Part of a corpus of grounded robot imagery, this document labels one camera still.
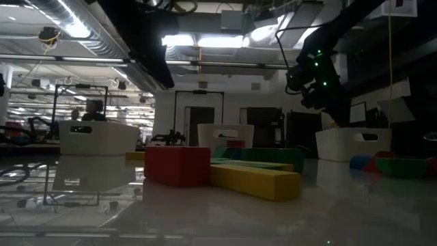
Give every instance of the person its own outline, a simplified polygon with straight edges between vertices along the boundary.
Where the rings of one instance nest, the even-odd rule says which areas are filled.
[[[107,121],[106,117],[99,113],[102,110],[101,100],[87,100],[87,113],[83,115],[82,121]]]
[[[73,111],[71,111],[71,120],[77,119],[79,119],[79,110],[73,109]]]

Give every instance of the yellow block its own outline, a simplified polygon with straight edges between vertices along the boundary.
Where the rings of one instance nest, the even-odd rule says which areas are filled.
[[[145,153],[144,152],[127,152],[126,160],[127,161],[144,161]]]
[[[127,152],[124,163],[126,167],[144,167],[144,160],[144,152]]]
[[[300,197],[300,174],[237,165],[211,165],[211,185],[272,201]]]
[[[248,164],[248,166],[250,167],[250,164],[255,164],[255,165],[265,165],[265,166],[271,166],[271,167],[280,167],[282,171],[285,172],[292,172],[293,169],[293,164],[284,164],[284,163],[266,163],[266,162],[260,162],[260,161],[239,161],[239,160],[228,160],[226,161],[226,163],[229,164]]]

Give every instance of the doorway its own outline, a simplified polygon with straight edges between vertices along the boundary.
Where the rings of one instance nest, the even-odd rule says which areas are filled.
[[[186,146],[198,146],[199,138],[197,133],[198,124],[214,123],[213,107],[185,107],[184,135]]]

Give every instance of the white bin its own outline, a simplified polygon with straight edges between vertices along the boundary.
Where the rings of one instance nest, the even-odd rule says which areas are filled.
[[[126,152],[135,151],[139,133],[137,127],[114,122],[60,121],[61,154],[125,155]]]
[[[125,156],[61,156],[53,181],[56,191],[108,191],[135,182]]]
[[[253,125],[198,124],[199,147],[207,147],[214,153],[217,147],[226,147],[230,140],[244,141],[245,148],[252,148],[253,129]]]
[[[375,134],[378,140],[365,141],[363,134]],[[391,130],[372,128],[332,128],[315,134],[319,158],[330,161],[350,161],[357,154],[374,155],[390,151]]]

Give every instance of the red block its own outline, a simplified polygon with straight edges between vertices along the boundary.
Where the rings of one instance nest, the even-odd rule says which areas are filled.
[[[144,176],[174,187],[195,187],[210,183],[209,148],[148,146]]]
[[[362,171],[380,173],[380,170],[376,167],[376,159],[377,158],[395,158],[395,157],[396,157],[396,154],[393,152],[380,151],[380,152],[376,153],[375,156],[367,163],[367,165],[362,168]]]
[[[244,148],[246,147],[245,141],[227,140],[226,147],[231,148]]]
[[[427,174],[428,176],[432,177],[432,178],[436,178],[437,177],[437,157],[434,158],[430,158],[427,160],[428,162],[428,171]]]

